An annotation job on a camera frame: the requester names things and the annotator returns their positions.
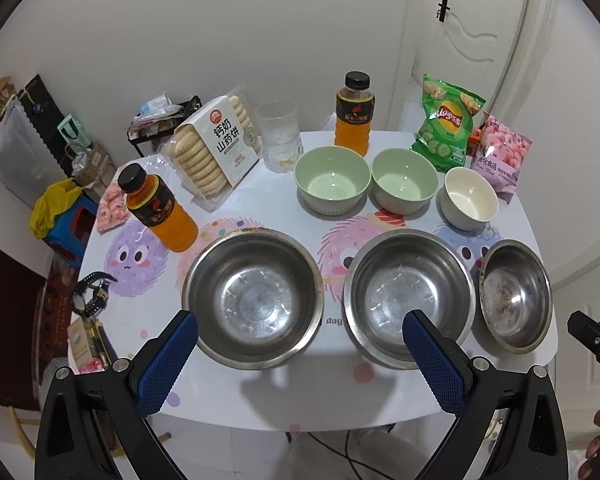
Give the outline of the yellow utility knife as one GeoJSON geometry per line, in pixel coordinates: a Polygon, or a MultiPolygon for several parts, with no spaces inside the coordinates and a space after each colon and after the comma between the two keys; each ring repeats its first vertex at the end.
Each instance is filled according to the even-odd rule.
{"type": "Polygon", "coordinates": [[[105,368],[108,368],[114,364],[114,361],[117,359],[117,355],[105,332],[104,326],[99,321],[94,323],[94,334],[99,359],[102,361],[102,365],[105,368]]]}

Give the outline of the yellow cloth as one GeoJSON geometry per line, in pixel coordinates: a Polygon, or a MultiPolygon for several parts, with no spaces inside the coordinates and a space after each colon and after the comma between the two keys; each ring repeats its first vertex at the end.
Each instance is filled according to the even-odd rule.
{"type": "Polygon", "coordinates": [[[55,220],[68,211],[82,195],[82,188],[69,178],[49,185],[32,209],[28,227],[37,240],[53,229],[55,220]]]}

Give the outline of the orange snack packet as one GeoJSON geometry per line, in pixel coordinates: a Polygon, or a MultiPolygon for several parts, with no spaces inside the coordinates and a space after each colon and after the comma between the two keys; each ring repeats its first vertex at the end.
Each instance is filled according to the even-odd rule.
{"type": "Polygon", "coordinates": [[[473,128],[467,142],[467,156],[475,157],[481,144],[482,130],[473,128]]]}

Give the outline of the clear drinking glass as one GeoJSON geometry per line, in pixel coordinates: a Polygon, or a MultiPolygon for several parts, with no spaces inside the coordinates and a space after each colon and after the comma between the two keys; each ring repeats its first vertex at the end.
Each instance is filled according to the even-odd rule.
{"type": "Polygon", "coordinates": [[[261,131],[266,168],[278,174],[294,170],[303,154],[297,107],[290,101],[260,104],[254,112],[261,131]]]}

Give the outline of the large steel bowl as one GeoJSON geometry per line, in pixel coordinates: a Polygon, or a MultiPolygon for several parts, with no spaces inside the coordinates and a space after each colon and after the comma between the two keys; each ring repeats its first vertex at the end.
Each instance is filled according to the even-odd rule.
{"type": "Polygon", "coordinates": [[[354,344],[394,370],[417,367],[403,340],[408,312],[421,310],[442,335],[462,344],[476,313],[474,282],[440,237],[397,229],[367,242],[347,270],[343,318],[354,344]]]}
{"type": "Polygon", "coordinates": [[[311,254],[265,228],[225,234],[190,265],[182,308],[198,322],[198,344],[234,370],[266,370],[309,347],[321,326],[324,285],[311,254]]]}

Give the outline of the orange drink bottle front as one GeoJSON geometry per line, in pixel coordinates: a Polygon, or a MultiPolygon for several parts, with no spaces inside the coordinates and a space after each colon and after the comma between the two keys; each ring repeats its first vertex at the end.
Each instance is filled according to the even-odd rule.
{"type": "Polygon", "coordinates": [[[171,252],[185,252],[198,237],[198,226],[158,174],[137,162],[125,166],[118,185],[129,212],[171,252]]]}

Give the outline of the small pink candy packet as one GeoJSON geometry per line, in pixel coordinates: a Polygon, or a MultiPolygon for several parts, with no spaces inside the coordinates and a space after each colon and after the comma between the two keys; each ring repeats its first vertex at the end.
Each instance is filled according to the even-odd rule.
{"type": "Polygon", "coordinates": [[[96,214],[96,230],[99,234],[123,226],[129,219],[124,193],[116,181],[112,181],[99,201],[96,214]]]}

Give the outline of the cream ceramic bowl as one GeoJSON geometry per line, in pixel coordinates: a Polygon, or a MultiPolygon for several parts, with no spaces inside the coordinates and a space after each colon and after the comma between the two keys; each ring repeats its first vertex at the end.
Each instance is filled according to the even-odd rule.
{"type": "Polygon", "coordinates": [[[490,183],[469,168],[450,169],[439,191],[443,218],[455,229],[478,233],[498,215],[498,196],[490,183]]]}

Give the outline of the pink snack bag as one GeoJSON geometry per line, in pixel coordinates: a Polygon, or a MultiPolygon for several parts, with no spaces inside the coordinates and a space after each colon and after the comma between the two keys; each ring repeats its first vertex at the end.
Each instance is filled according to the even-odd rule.
{"type": "Polygon", "coordinates": [[[478,131],[480,141],[470,168],[509,204],[516,194],[521,166],[532,141],[491,114],[484,116],[478,131]]]}

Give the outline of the green ceramic bowl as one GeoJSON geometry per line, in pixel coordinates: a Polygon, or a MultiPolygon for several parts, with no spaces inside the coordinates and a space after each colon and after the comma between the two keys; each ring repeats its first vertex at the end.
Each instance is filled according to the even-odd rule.
{"type": "Polygon", "coordinates": [[[294,182],[302,200],[316,214],[340,217],[366,196],[372,175],[365,159],[340,146],[304,153],[294,166],[294,182]]]}
{"type": "Polygon", "coordinates": [[[388,148],[378,153],[370,170],[370,195],[378,206],[392,214],[418,214],[438,192],[436,168],[426,157],[405,148],[388,148]]]}

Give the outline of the white door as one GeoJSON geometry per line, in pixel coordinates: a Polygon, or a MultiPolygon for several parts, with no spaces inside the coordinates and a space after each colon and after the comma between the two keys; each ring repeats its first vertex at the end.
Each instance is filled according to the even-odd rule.
{"type": "Polygon", "coordinates": [[[425,75],[478,93],[511,124],[539,75],[558,1],[406,0],[388,129],[416,129],[425,75]]]}

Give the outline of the small steel bowl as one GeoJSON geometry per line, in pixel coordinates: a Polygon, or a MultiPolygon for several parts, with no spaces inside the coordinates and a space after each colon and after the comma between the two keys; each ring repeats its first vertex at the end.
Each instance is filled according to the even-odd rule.
{"type": "Polygon", "coordinates": [[[553,297],[540,257],[518,240],[499,240],[482,258],[480,311],[494,340],[513,354],[529,353],[550,329],[553,297]]]}

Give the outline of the orange drink bottle back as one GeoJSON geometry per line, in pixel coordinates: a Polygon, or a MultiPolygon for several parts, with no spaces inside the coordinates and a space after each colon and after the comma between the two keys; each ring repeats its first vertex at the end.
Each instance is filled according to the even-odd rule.
{"type": "Polygon", "coordinates": [[[336,93],[334,143],[365,156],[374,111],[375,96],[370,92],[370,76],[358,70],[347,72],[344,87],[336,93]]]}

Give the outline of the green Lays chips bag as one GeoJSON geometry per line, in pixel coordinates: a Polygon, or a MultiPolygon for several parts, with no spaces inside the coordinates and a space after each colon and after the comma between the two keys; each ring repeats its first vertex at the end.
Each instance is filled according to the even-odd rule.
{"type": "Polygon", "coordinates": [[[428,75],[422,77],[422,109],[425,119],[411,149],[439,171],[464,167],[474,117],[486,100],[455,84],[428,75]]]}

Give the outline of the orange drink bottle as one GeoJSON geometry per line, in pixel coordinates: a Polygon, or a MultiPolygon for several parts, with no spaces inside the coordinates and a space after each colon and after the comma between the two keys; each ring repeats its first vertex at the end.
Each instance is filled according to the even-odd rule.
{"type": "Polygon", "coordinates": [[[370,76],[358,70],[347,72],[344,87],[336,93],[334,143],[365,156],[374,111],[375,96],[370,92],[370,76]]]}
{"type": "Polygon", "coordinates": [[[198,226],[158,174],[137,162],[125,166],[118,185],[129,212],[171,252],[185,252],[198,237],[198,226]]]}

